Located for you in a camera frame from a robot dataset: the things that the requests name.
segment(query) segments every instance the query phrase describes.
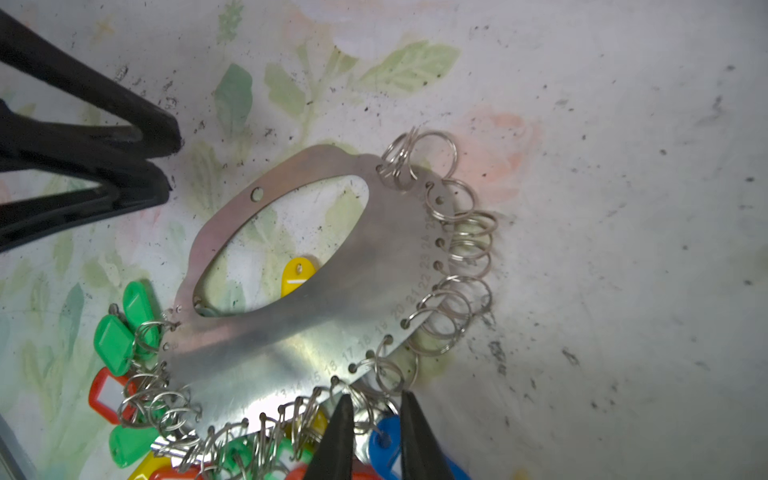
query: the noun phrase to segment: red key tag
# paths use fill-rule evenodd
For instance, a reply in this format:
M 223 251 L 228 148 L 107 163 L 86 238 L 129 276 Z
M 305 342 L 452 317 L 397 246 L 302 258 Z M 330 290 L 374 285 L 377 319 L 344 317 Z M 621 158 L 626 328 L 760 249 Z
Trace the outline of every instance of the red key tag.
M 91 391 L 88 393 L 88 405 L 110 422 L 112 425 L 119 425 L 118 408 L 123 402 L 123 388 L 128 383 L 127 376 L 114 376 L 107 367 L 99 370 L 91 384 Z M 136 393 L 136 386 L 128 387 L 128 393 Z M 136 409 L 133 406 L 127 406 L 123 410 L 123 418 L 130 420 Z

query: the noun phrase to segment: floral tablecloth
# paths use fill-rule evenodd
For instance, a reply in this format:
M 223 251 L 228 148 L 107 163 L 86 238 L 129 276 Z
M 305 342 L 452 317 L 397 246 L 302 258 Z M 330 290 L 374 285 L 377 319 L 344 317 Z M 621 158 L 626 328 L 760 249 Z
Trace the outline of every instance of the floral tablecloth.
M 694 3 L 0 4 L 175 115 L 184 138 L 156 160 L 167 204 L 0 256 L 0 415 L 39 476 L 129 473 L 87 403 L 94 328 L 128 282 L 149 279 L 169 306 L 195 234 L 248 183 L 312 144 L 379 153 L 414 125 L 455 135 L 456 176 L 502 219 L 494 314 L 418 387 L 461 467 L 765 473 L 751 448 L 768 431 L 768 61 L 751 45 L 766 34 L 759 15 Z M 0 96 L 36 119 L 118 123 L 8 68 Z M 4 174 L 0 202 L 84 185 Z M 230 312 L 275 300 L 288 260 L 326 261 L 366 198 L 343 178 L 278 200 L 216 260 L 204 299 Z

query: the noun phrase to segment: metal key holder plate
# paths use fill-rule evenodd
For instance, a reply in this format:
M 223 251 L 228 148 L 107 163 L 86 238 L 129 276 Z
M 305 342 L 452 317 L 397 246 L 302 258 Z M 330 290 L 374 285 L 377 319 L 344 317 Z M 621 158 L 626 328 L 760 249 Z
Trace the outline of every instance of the metal key holder plate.
M 189 415 L 189 427 L 202 433 L 262 412 L 276 416 L 278 406 L 310 395 L 331 376 L 358 379 L 365 370 L 352 373 L 350 364 L 365 359 L 386 335 L 394 349 L 419 327 L 414 320 L 404 329 L 401 320 L 442 278 L 435 267 L 448 265 L 441 246 L 450 242 L 425 199 L 429 192 L 434 205 L 451 194 L 440 177 L 419 167 L 412 168 L 417 180 L 407 190 L 392 188 L 376 169 L 381 163 L 376 155 L 352 156 L 329 145 L 307 148 L 253 182 L 200 230 L 176 296 L 178 327 L 165 333 L 159 353 L 169 386 L 188 387 L 202 408 L 199 418 Z M 250 218 L 292 190 L 342 175 L 361 177 L 369 199 L 326 265 L 296 292 L 261 309 L 222 318 L 197 314 L 196 285 Z M 254 191 L 262 194 L 257 201 Z M 454 214 L 452 201 L 435 208 Z M 247 431 L 258 429 L 252 421 Z

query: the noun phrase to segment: yellow key tag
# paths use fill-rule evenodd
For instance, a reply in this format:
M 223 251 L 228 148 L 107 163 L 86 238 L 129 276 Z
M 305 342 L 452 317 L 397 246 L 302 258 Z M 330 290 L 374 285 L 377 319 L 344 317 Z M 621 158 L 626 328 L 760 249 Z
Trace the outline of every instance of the yellow key tag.
M 170 458 L 156 457 L 152 452 L 149 452 L 149 455 L 131 473 L 128 480 L 149 480 L 152 474 L 161 468 L 170 468 Z
M 299 288 L 302 283 L 315 274 L 315 266 L 306 258 L 294 258 L 283 270 L 283 282 L 280 286 L 280 296 L 288 295 Z

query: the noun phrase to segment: mounting hole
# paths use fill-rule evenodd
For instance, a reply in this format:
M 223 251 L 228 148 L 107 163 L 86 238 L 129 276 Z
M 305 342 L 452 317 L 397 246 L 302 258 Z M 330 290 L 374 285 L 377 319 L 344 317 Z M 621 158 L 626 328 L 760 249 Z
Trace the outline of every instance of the mounting hole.
M 262 190 L 261 187 L 254 188 L 253 191 L 250 193 L 250 199 L 254 202 L 261 200 L 263 196 L 264 196 L 264 190 Z

